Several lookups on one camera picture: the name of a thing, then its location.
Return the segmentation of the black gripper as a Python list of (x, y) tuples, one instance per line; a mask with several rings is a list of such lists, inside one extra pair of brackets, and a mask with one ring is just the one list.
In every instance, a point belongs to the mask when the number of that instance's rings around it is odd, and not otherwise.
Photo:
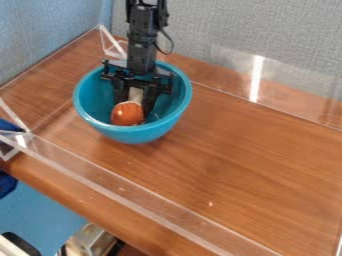
[(111, 82), (114, 87), (115, 103), (129, 100), (130, 88), (136, 87), (144, 91), (144, 112), (149, 116), (154, 109), (160, 94), (173, 93), (176, 74), (162, 66), (156, 65), (149, 72), (138, 72), (127, 67), (125, 60), (105, 59), (101, 78)]

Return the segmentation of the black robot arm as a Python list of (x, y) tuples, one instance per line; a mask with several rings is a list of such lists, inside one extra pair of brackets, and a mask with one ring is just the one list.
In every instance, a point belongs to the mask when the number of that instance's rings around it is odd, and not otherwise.
[(174, 86), (174, 73), (157, 65), (157, 53), (162, 52), (158, 33), (173, 42), (165, 31), (170, 17), (168, 0), (157, 0), (156, 4), (126, 0), (126, 13), (130, 24), (127, 63), (105, 59), (101, 77), (111, 82), (115, 104), (129, 100), (131, 88), (144, 91), (142, 108), (145, 115), (149, 115), (158, 97), (170, 95)]

